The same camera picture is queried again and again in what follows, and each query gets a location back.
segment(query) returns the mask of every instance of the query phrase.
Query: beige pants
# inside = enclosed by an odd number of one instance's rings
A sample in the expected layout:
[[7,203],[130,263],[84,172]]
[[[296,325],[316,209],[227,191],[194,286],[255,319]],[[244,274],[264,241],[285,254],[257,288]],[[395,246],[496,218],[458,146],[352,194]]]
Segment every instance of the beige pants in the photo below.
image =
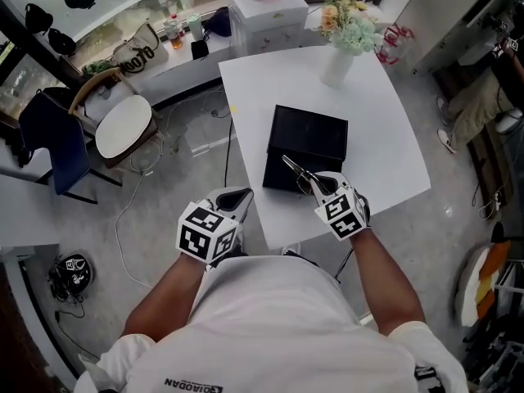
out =
[[475,82],[454,97],[448,106],[446,119],[455,121],[449,143],[458,150],[468,144],[493,120],[502,109],[509,111],[513,105],[499,81],[488,69]]

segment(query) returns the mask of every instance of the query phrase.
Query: white t-shirt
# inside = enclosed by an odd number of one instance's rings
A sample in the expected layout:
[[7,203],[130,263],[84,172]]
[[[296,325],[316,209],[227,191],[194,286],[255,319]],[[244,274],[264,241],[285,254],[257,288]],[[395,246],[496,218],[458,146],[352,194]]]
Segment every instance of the white t-shirt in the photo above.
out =
[[415,367],[467,393],[460,364],[420,322],[389,337],[359,326],[338,283],[305,260],[232,258],[205,275],[186,327],[120,338],[75,393],[418,393]]

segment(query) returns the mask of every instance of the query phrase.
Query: wooden chair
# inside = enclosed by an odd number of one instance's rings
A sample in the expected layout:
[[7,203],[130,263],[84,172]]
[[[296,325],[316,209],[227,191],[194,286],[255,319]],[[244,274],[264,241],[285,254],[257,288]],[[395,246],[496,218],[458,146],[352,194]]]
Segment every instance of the wooden chair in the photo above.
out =
[[[99,124],[94,124],[94,121],[90,122],[85,116],[78,115],[77,107],[85,102],[94,89],[109,78],[121,81],[133,95],[119,102]],[[155,122],[154,117],[158,118],[158,114],[124,77],[120,68],[102,71],[89,79],[76,94],[69,113],[77,115],[84,126],[96,129],[94,135],[97,149],[109,169],[129,157],[149,138],[157,136],[162,142],[165,141]]]

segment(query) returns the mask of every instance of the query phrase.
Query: clothing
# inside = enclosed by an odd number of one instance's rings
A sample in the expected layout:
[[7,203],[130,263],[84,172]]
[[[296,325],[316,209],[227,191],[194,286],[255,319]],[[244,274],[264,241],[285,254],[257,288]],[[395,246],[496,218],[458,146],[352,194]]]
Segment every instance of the clothing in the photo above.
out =
[[[515,56],[524,64],[524,50],[522,50],[522,45],[519,46],[519,50]],[[506,53],[502,54],[499,59],[493,63],[491,69],[499,81],[500,86],[506,95],[508,95],[509,101],[513,106],[524,111],[524,85],[522,85],[522,81],[515,71],[512,57],[513,56]]]
[[455,121],[449,137],[450,146],[454,150],[466,146],[498,113],[512,108],[495,74],[488,69],[449,103],[445,119]]
[[[468,392],[462,367],[424,323],[386,338],[359,326],[321,269],[294,257],[252,256],[205,275],[186,327],[158,344],[123,337],[98,367],[128,393],[418,393],[416,364],[432,366],[446,393]],[[85,373],[75,392],[93,388]]]

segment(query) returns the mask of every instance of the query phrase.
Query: vase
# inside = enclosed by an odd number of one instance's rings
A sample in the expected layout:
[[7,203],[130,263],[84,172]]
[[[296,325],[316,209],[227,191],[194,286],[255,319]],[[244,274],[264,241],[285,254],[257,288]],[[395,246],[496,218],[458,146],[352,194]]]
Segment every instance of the vase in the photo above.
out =
[[330,88],[341,87],[353,64],[353,58],[355,58],[353,54],[337,48],[329,57],[320,81]]

